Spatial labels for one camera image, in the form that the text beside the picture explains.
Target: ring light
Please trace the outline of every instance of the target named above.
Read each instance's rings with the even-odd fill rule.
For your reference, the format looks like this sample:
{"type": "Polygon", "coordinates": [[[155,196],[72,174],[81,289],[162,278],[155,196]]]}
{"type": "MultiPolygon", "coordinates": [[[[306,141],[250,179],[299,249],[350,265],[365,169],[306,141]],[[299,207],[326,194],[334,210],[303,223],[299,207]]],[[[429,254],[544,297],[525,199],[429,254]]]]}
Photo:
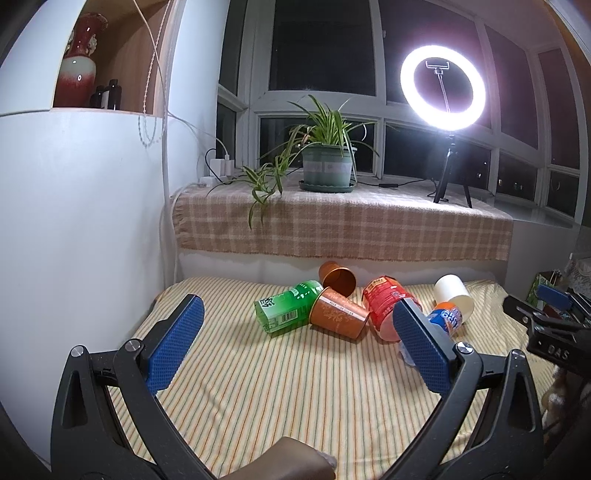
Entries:
{"type": "Polygon", "coordinates": [[[402,92],[408,104],[428,124],[447,131],[469,127],[484,111],[486,92],[482,77],[466,57],[447,47],[429,45],[411,52],[402,64],[400,72],[402,92]],[[449,113],[429,105],[419,94],[414,83],[414,72],[427,59],[437,57],[455,63],[468,77],[472,86],[472,104],[463,112],[449,113]]]}

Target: metal screw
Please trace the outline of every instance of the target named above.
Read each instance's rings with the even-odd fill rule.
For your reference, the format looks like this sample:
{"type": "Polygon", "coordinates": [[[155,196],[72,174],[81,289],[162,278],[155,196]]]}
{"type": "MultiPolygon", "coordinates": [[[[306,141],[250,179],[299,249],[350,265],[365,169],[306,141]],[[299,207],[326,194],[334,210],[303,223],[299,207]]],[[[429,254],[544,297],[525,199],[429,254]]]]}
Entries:
{"type": "Polygon", "coordinates": [[[465,355],[474,351],[474,347],[467,342],[458,342],[456,347],[460,353],[464,353],[465,355]]]}
{"type": "Polygon", "coordinates": [[[141,346],[141,343],[139,342],[139,340],[136,340],[134,338],[133,340],[130,340],[129,342],[127,342],[125,344],[125,349],[128,352],[136,352],[137,350],[139,350],[140,346],[141,346]]]}
{"type": "Polygon", "coordinates": [[[70,355],[73,357],[78,357],[84,353],[84,347],[82,345],[75,346],[71,351],[70,355]]]}

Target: striped bed sheet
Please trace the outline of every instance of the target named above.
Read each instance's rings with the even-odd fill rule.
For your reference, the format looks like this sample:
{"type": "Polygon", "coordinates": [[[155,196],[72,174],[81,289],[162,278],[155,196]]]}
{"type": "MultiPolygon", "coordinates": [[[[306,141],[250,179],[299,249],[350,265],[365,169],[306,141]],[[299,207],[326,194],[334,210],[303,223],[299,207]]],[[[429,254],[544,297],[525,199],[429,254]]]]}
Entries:
{"type": "MultiPolygon", "coordinates": [[[[525,349],[525,330],[502,311],[502,287],[474,281],[467,288],[476,309],[457,340],[482,353],[525,349]]],[[[408,289],[426,310],[434,306],[432,285],[408,289]]],[[[397,347],[369,326],[357,341],[312,326],[264,333],[252,303],[284,290],[200,277],[163,292],[136,337],[143,338],[188,293],[203,299],[206,317],[170,387],[158,393],[160,403],[216,476],[250,463],[289,436],[337,457],[339,479],[379,477],[421,429],[439,396],[403,363],[397,347]]],[[[359,288],[352,300],[361,302],[359,288]]],[[[529,354],[528,360],[541,397],[552,383],[553,366],[529,354]]],[[[119,390],[111,395],[135,453],[149,460],[119,390]]],[[[448,458],[463,450],[484,398],[484,391],[477,393],[448,458]]]]}

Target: window sill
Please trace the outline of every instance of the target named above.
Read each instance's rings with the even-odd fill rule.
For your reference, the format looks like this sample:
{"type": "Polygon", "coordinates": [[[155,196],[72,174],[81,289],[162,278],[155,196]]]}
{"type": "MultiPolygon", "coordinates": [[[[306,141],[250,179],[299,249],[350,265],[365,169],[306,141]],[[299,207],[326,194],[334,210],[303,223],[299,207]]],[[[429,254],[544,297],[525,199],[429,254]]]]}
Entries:
{"type": "Polygon", "coordinates": [[[400,189],[358,185],[352,193],[300,190],[301,174],[290,175],[283,195],[273,195],[264,223],[244,182],[195,188],[181,195],[174,223],[181,248],[302,258],[375,261],[508,259],[513,220],[501,210],[450,192],[434,204],[431,185],[400,189]]]}

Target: orange metal cup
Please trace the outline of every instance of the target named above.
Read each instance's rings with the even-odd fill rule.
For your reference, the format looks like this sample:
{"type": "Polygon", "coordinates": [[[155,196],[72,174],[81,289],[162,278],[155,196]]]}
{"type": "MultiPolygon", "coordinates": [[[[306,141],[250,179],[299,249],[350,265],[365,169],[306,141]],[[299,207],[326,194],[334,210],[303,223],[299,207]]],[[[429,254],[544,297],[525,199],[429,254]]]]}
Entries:
{"type": "Polygon", "coordinates": [[[310,323],[356,339],[368,321],[369,312],[332,288],[325,288],[312,305],[310,323]]]}
{"type": "Polygon", "coordinates": [[[357,279],[353,272],[333,261],[325,262],[320,266],[318,277],[324,288],[331,287],[345,297],[349,297],[357,286],[357,279]]]}

